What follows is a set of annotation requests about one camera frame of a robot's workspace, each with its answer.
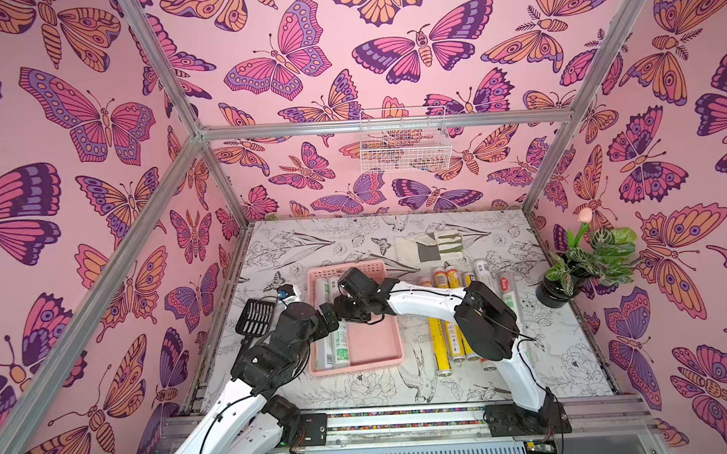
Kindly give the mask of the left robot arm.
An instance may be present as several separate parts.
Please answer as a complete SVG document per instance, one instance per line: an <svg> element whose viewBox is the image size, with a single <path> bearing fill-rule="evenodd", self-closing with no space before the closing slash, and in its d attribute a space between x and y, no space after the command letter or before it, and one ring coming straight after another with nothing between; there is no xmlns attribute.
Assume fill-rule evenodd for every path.
<svg viewBox="0 0 727 454"><path fill-rule="evenodd" d="M291 440L300 409L276 392L308 365L312 344L339 326L332 305L289 304L273 330L239 353L211 410L173 454L267 454Z"/></svg>

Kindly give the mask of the white green plastic wrap roll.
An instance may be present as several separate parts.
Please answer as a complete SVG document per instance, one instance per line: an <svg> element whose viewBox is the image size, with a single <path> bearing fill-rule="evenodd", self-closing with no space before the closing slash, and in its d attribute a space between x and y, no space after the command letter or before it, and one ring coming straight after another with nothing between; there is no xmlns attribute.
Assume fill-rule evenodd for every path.
<svg viewBox="0 0 727 454"><path fill-rule="evenodd" d="M485 284L492 290L495 290L497 286L497 280L490 270L490 266L485 259L477 259L473 262L473 272L475 273L475 280Z"/></svg>
<svg viewBox="0 0 727 454"><path fill-rule="evenodd" d="M338 279L331 277L328 280L329 285L329 301L334 304L335 299L340 295ZM347 326L343 321L339 322L339 326L335 332L330 335L332 343L333 365L334 368L350 367L350 349L347 335Z"/></svg>

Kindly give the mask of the white red-label wrap roll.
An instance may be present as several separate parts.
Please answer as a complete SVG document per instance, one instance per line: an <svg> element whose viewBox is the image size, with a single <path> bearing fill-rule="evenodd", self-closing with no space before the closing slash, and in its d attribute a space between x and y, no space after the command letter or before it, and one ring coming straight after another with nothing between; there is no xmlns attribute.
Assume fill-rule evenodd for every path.
<svg viewBox="0 0 727 454"><path fill-rule="evenodd" d="M501 271L497 276L500 284L501 299L512 312L516 314L518 320L521 316L521 306L519 304L520 297L518 294L515 276L510 271Z"/></svg>

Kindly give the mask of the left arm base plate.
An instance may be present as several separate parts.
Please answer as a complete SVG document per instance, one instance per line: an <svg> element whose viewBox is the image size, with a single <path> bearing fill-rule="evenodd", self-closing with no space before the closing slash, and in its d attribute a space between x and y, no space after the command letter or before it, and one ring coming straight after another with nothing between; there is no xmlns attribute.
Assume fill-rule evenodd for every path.
<svg viewBox="0 0 727 454"><path fill-rule="evenodd" d="M247 444L266 442L267 450L325 446L328 434L328 415L299 413L297 416L275 417L260 414L242 433Z"/></svg>

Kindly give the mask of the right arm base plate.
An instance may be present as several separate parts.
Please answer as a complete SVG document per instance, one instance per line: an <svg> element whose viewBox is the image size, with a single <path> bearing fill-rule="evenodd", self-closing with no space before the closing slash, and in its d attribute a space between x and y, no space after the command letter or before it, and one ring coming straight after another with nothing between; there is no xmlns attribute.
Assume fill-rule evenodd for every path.
<svg viewBox="0 0 727 454"><path fill-rule="evenodd" d="M483 420L493 438L528 437L573 432L562 404L547 399L539 411L522 409L515 404L493 404L484 408Z"/></svg>

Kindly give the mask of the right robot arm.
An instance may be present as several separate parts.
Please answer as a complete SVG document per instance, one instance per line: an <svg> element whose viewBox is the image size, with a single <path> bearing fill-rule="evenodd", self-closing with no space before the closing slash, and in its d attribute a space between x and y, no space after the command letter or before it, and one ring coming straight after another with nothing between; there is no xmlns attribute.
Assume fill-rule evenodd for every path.
<svg viewBox="0 0 727 454"><path fill-rule="evenodd" d="M387 278L381 284L343 281L334 314L349 323L368 324L387 316L418 315L456 324L481 358L497 364L509 386L517 419L525 426L549 426L556 408L553 393L541 386L525 353L532 338L521 333L517 314L488 286L433 288Z"/></svg>

